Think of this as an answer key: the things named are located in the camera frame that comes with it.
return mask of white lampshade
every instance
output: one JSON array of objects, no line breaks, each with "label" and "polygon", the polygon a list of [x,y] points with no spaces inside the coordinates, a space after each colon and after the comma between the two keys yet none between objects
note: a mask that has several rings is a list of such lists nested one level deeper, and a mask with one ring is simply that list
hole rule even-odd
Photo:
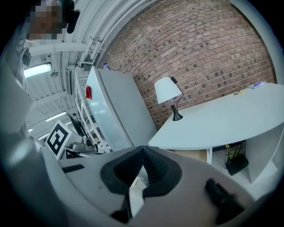
[{"label": "white lampshade", "polygon": [[154,86],[158,103],[168,101],[181,94],[181,91],[170,77],[164,77],[158,80],[155,82]]}]

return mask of metal rack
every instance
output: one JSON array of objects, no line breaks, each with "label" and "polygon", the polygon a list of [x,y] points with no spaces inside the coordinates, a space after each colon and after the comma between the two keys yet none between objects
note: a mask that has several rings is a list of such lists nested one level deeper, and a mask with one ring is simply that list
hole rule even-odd
[{"label": "metal rack", "polygon": [[80,85],[77,72],[75,72],[75,103],[78,109],[78,115],[81,118],[81,122],[83,123],[83,127],[86,133],[88,134],[89,138],[92,140],[93,144],[97,144],[98,142],[101,142],[103,145],[103,150],[106,153],[109,153],[110,151],[107,148],[105,141],[102,139],[101,135],[99,134],[97,130],[99,128],[98,124],[94,124],[91,119],[91,116],[89,114],[88,108],[85,103],[86,98],[82,94],[82,90],[85,91],[85,87],[82,87]]}]

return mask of curved desk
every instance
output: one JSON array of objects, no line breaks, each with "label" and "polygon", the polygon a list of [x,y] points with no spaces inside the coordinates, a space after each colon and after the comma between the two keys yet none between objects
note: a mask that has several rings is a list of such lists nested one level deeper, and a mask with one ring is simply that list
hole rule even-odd
[{"label": "curved desk", "polygon": [[266,83],[244,93],[230,94],[180,110],[183,119],[170,116],[150,146],[162,149],[207,149],[246,140],[248,171],[253,182],[272,158],[284,150],[284,86]]}]

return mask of black lamp base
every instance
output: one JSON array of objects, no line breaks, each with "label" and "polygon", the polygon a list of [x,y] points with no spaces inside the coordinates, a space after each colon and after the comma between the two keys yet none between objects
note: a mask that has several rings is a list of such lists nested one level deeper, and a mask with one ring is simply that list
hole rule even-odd
[{"label": "black lamp base", "polygon": [[173,121],[179,121],[183,118],[183,116],[181,116],[177,109],[176,109],[176,106],[175,105],[171,105],[170,107],[172,107],[172,110],[173,110],[173,113],[174,113],[174,118],[173,118]]}]

